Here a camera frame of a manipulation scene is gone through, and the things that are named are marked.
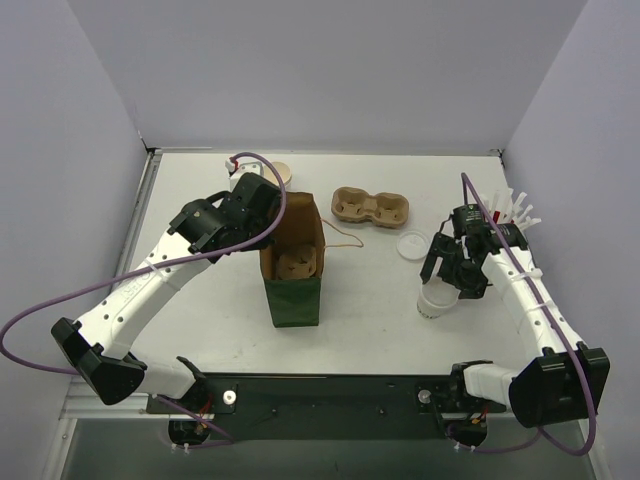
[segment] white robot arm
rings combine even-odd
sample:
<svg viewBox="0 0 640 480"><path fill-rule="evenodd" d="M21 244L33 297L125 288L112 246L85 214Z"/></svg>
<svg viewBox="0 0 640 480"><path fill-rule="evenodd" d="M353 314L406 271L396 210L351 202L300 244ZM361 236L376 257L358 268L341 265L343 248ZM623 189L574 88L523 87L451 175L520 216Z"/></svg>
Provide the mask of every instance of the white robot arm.
<svg viewBox="0 0 640 480"><path fill-rule="evenodd" d="M531 278L546 305L555 318L559 320L562 332L570 344L579 348L582 338L564 320L558 307L551 299L542 283L542 271L535 266L529 250L513 248L511 250L526 272L518 273L516 267L504 250L497 254L489 254L482 264L482 273L500 293L511 319L523 342L526 358L533 360L545 351L565 352L560 338L542 313L541 305L533 296L524 276ZM519 370L507 369L493 363L471 365L464 370L465 386L469 395L486 398L511 407L509 387Z"/></svg>
<svg viewBox="0 0 640 480"><path fill-rule="evenodd" d="M105 404L118 403L134 392L182 398L202 378L182 357L172 363L137 358L131 352L133 343L182 287L219 259L199 259L199 255L263 237L279 202L277 187L247 173L233 192L188 203L138 267L147 273L123 282L78 319L55 323L51 333L56 342ZM269 243L267 236L246 250ZM172 262L190 255L192 261Z"/></svg>
<svg viewBox="0 0 640 480"><path fill-rule="evenodd" d="M189 242L182 236L164 233L138 269L189 255ZM196 275L211 262L197 260L168 268L154 268L150 273L120 284L92 310L77 319L79 334L89 345L101 345L103 357L122 360L149 321ZM137 392L182 397L193 385L191 371L174 360L167 364L155 358L138 358L146 365L144 379Z"/></svg>
<svg viewBox="0 0 640 480"><path fill-rule="evenodd" d="M450 219L454 234L434 235L420 272L423 283L429 281L436 261L442 259L437 275L458 289L461 299L482 298L489 283L493 284L530 362L521 371L487 360L454 365L452 376L456 379L457 401L464 404L484 399L506 405L525 427L586 418L587 406L579 375L565 343L543 309L549 309L580 362L596 407L609 372L604 351L588 348L564 319L542 283L542 271L534 264L527 241L516 225L495 226L502 234L503 244L477 204L456 208ZM533 282L539 298L529 281Z"/></svg>

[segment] white wall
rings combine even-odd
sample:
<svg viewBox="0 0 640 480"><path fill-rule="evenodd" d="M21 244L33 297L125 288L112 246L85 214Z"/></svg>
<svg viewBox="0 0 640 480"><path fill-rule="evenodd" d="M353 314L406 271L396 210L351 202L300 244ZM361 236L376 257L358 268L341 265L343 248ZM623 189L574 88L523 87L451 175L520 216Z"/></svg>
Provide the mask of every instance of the white wall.
<svg viewBox="0 0 640 480"><path fill-rule="evenodd" d="M64 0L0 3L0 321L113 274L145 151ZM64 365L61 315L10 333L14 352ZM68 378L0 358L0 476L40 478Z"/></svg>
<svg viewBox="0 0 640 480"><path fill-rule="evenodd" d="M151 146L504 147L586 0L69 0Z"/></svg>
<svg viewBox="0 0 640 480"><path fill-rule="evenodd" d="M637 478L640 422L640 3L590 0L506 151L543 223L534 253L565 316L612 370L599 424Z"/></svg>

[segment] wire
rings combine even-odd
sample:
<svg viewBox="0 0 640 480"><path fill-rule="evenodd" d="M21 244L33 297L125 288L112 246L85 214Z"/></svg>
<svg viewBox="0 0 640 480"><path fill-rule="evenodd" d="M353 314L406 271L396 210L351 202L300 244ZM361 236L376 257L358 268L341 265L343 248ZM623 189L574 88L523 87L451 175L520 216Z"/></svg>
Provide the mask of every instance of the wire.
<svg viewBox="0 0 640 480"><path fill-rule="evenodd" d="M211 430L215 430L220 435L222 435L223 437L227 438L229 441L231 441L231 442L234 441L233 437L229 433L227 433L225 430L220 428L219 426L215 425L214 423L211 423L209 420L205 420L204 418L199 417L198 415L196 415L192 411L187 410L186 408L184 408L182 405L178 405L177 403L169 400L164 395L158 395L156 398L158 399L158 401L160 403L164 403L165 405L170 406L171 408L173 408L174 410L176 410L176 411L178 411L180 413L184 413L185 415L189 415L191 418L193 418L197 422L203 423L204 425L209 427Z"/></svg>
<svg viewBox="0 0 640 480"><path fill-rule="evenodd" d="M285 210L286 205L287 205L287 192L285 190L285 185L284 185L284 182L282 181L282 177L280 176L280 174L278 173L276 168L271 164L271 162L269 162L263 156L258 155L257 153L241 152L241 153L238 153L238 154L234 155L233 157L231 157L230 160L232 162L235 161L237 163L238 159L241 158L241 157L252 157L252 158L260 160L262 163L264 163L269 168L269 170L271 170L273 172L274 176L276 177L276 180L278 181L278 186L280 187L281 199L280 199L280 209L278 210L278 215L273 220L271 225L269 225L264 232L262 232L261 234L257 235L256 237L251 238L251 239L249 239L249 240L247 240L245 242L241 242L238 245L234 245L233 247L221 248L219 250L214 250L213 252L202 253L202 254L197 254L197 255L189 255L189 256L186 256L186 257L181 257L181 258L176 258L176 259L173 259L173 260L167 260L167 261L164 261L164 262L159 262L159 263L156 263L155 265L153 265L153 268L152 267L144 267L144 268L141 268L139 270L135 270L133 272L124 273L124 274L118 275L117 277L114 277L112 279L104 280L102 282L98 282L98 283L96 283L94 285L91 285L89 287L82 288L82 289L80 289L78 291L75 291L75 292L72 292L72 293L68 293L68 294L62 295L60 297L52 298L51 300L47 300L46 302L42 302L42 303L39 303L37 305L34 305L33 307L27 308L26 310L20 312L15 317L13 317L11 320L9 320L2 327L2 329L0 329L0 353L2 355L4 355L5 357L7 357L12 362L15 362L15 363L20 364L20 365L22 365L24 367L27 367L27 368L32 368L34 370L41 370L43 372L51 372L51 373L64 373L64 374L68 374L68 375L77 375L78 372L75 369L58 368L58 367L50 367L48 365L41 365L39 363L34 363L34 362L29 361L29 360L25 360L23 358L20 358L17 355L14 355L9 350L7 350L7 347L4 344L4 341L5 341L5 338L7 336L7 333L20 320L28 317L29 315L31 315L31 314L33 314L35 312L38 312L40 310L44 310L45 308L49 308L49 307L52 307L53 305L57 305L59 303L66 302L68 300L72 300L74 298L81 297L82 295L86 295L87 293L91 293L91 292L94 292L96 290L100 290L101 288L108 287L110 285L113 285L114 283L122 282L124 280L128 280L130 278L134 278L134 277L137 277L139 275L144 275L145 273L151 273L154 270L154 268L159 270L159 269L166 268L166 267L173 267L175 265L181 265L183 263L197 262L199 260L221 257L222 255L228 255L228 254L236 252L238 250L242 250L244 248L250 247L254 243L259 242L260 240L265 238L267 235L269 235L271 232L273 232L275 230L275 228L278 226L278 224L280 223L280 221L282 220L282 217L284 216L284 210Z"/></svg>
<svg viewBox="0 0 640 480"><path fill-rule="evenodd" d="M362 240L360 240L360 237L353 235L352 233L347 233L347 232L343 232L342 230L340 230L338 227L336 227L333 223L331 223L329 220L325 220L324 218L321 219L323 223L326 223L327 225L329 225L331 228L333 228L336 232L345 235L347 237L351 237L351 238L355 238L360 245L355 245L353 243L338 243L336 245L325 245L324 249L326 250L327 248L333 248L333 247L357 247L357 248L362 248L364 247L364 242Z"/></svg>
<svg viewBox="0 0 640 480"><path fill-rule="evenodd" d="M211 408L211 404L213 403L213 394L209 394L209 400L207 400L207 403L204 404L204 407L202 407L200 409L200 416L202 417L205 413L207 413L209 411L209 409Z"/></svg>
<svg viewBox="0 0 640 480"><path fill-rule="evenodd" d="M165 438L164 432L162 431L158 432L158 440L160 440L167 447L173 448L175 446L175 448L179 448L180 450L186 450L187 452L190 452L191 450L203 450L206 448L225 447L228 445L233 445L233 443L230 442L229 440L214 440L212 442L206 442L201 445L189 445L189 448L187 449L182 445L177 445L173 443L171 440L167 440Z"/></svg>
<svg viewBox="0 0 640 480"><path fill-rule="evenodd" d="M478 415L478 418L474 418L473 420L471 420L471 423L473 425L476 425L476 424L482 422L483 420L486 420L487 413L489 413L489 404L488 403L485 405L484 409L482 410L482 413L480 413L480 415Z"/></svg>
<svg viewBox="0 0 640 480"><path fill-rule="evenodd" d="M493 221L493 218L489 215L487 208L484 206L484 204L480 200L480 196L478 195L478 192L474 188L473 184L471 183L471 180L469 180L469 177L467 176L466 173L462 173L462 183L464 185L465 204L467 204L466 192L467 192L467 189L469 189L469 191L471 192L471 195L473 195L473 198L475 199L476 203L480 207L482 214L486 217L487 221L489 222L489 225L491 225L491 228L495 231L496 236L500 241L500 244L502 245L502 247L505 249L505 252L509 256L511 263L513 263L513 266L516 268L516 270L518 270L518 273L525 273L524 268L522 267L522 265L520 265L520 262L518 262L518 259L511 251L511 247L509 246L506 239L504 238L504 235L502 235L502 232L498 228L498 225L496 224L496 222ZM593 444L596 439L596 408L595 408L595 404L593 403L593 396L591 394L591 389L589 388L589 382L587 381L587 376L584 372L584 369L582 368L582 365L580 364L580 360L578 359L578 356L573 351L573 347L571 346L571 344L569 343L569 340L567 339L566 335L562 331L560 324L553 317L553 314L551 313L551 310L549 310L549 307L545 305L544 298L540 294L538 287L536 287L536 284L528 276L524 276L524 280L527 282L527 285L531 289L531 292L533 293L533 296L535 297L536 301L541 306L542 312L547 317L547 320L549 320L549 323L551 323L551 327L556 331L556 333L558 334L558 337L560 337L560 341L562 342L562 345L567 351L567 354L569 355L569 358L571 359L571 362L573 363L573 366L576 369L578 380L580 381L580 387L582 388L582 392L584 393L584 398L587 405L587 413L589 417L589 433L587 435L587 439L585 440L584 445L578 449L572 449L560 443L558 440L552 437L546 430L544 430L543 427L539 427L538 433L540 433L544 438L549 440L549 442L551 442L551 444L553 444L555 447L559 448L565 453L568 453L569 455L574 455L577 457L586 455L587 453L589 453L589 451L593 447Z"/></svg>
<svg viewBox="0 0 640 480"><path fill-rule="evenodd" d="M472 453L482 453L482 454L487 454L487 455L499 455L502 453L511 453L511 452L517 452L518 450L524 450L525 448L529 448L530 446L532 446L533 444L535 444L538 440L540 440L541 437L541 433L538 431L536 432L536 434L531 437L529 440L527 440L524 443L521 443L520 445L514 445L513 447L502 447L502 448L474 448L474 447L470 447L469 445L464 445L460 442L458 442L455 438L453 438L453 430L455 428L455 424L450 423L449 426L447 427L447 436L453 440L454 442L456 442L456 446L460 447L464 450L469 450Z"/></svg>

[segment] white paper cup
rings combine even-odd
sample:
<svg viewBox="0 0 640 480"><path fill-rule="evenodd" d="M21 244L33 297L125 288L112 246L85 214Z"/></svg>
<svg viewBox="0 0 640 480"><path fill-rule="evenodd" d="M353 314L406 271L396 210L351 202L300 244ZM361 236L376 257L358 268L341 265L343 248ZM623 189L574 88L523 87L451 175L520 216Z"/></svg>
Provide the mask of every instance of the white paper cup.
<svg viewBox="0 0 640 480"><path fill-rule="evenodd" d="M432 277L420 288L418 312L425 318L438 318L458 303L459 293L453 285Z"/></svg>

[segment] white plastic lid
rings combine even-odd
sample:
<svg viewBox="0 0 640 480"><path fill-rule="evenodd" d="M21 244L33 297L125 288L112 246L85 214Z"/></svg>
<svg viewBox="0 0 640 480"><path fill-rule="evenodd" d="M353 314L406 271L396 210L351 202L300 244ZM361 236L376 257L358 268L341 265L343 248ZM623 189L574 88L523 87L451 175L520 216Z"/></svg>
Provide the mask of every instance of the white plastic lid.
<svg viewBox="0 0 640 480"><path fill-rule="evenodd" d="M422 260L429 251L429 239L424 233L411 230L400 235L396 248L402 258Z"/></svg>

